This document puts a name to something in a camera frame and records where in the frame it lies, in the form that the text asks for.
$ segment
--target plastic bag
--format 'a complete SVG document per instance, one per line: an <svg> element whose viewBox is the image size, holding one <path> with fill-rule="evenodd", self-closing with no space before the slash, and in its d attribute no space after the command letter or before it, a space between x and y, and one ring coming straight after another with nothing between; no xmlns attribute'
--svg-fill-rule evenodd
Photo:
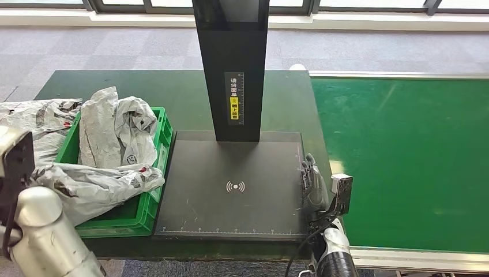
<svg viewBox="0 0 489 277"><path fill-rule="evenodd" d="M159 169L146 164L97 169L53 163L37 169L31 180L32 185L46 186L58 194L63 211L75 226L165 182Z"/></svg>
<svg viewBox="0 0 489 277"><path fill-rule="evenodd" d="M81 106L81 164L100 169L121 166L121 146L114 132L118 98L115 87L109 87L95 92Z"/></svg>
<svg viewBox="0 0 489 277"><path fill-rule="evenodd" d="M80 110L81 99L0 103L0 125L31 131L36 166L51 163Z"/></svg>
<svg viewBox="0 0 489 277"><path fill-rule="evenodd" d="M115 135L121 140L125 151L122 165L153 164L157 158L153 142L157 118L151 107L134 96L119 100L115 113Z"/></svg>

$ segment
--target black vertical pole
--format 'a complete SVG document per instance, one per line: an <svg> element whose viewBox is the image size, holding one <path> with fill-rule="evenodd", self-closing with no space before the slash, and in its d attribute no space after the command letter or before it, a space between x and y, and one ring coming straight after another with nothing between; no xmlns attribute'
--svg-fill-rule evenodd
<svg viewBox="0 0 489 277"><path fill-rule="evenodd" d="M259 141L269 0L193 0L217 141Z"/></svg>

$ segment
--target sticker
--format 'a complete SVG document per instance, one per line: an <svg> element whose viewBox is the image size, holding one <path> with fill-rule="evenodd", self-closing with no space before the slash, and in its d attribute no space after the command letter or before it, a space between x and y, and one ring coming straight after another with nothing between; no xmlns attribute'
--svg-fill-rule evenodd
<svg viewBox="0 0 489 277"><path fill-rule="evenodd" d="M230 97L230 105L231 105L231 120L239 120L239 107L238 107L238 98Z"/></svg>
<svg viewBox="0 0 489 277"><path fill-rule="evenodd" d="M229 125L245 124L245 73L224 72Z"/></svg>

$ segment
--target black stand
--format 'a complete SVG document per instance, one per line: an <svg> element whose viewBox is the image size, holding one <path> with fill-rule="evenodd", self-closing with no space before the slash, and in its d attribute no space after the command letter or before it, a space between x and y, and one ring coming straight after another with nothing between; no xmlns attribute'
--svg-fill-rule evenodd
<svg viewBox="0 0 489 277"><path fill-rule="evenodd" d="M194 0L214 132L178 131L155 237L300 241L300 133L260 133L268 0Z"/></svg>

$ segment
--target yellow label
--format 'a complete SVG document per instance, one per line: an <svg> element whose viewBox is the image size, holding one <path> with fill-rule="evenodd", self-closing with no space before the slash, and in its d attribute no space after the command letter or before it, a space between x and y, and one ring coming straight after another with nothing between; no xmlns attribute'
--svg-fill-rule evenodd
<svg viewBox="0 0 489 277"><path fill-rule="evenodd" d="M230 97L230 105L231 105L231 120L239 119L239 110L238 110L238 98Z"/></svg>

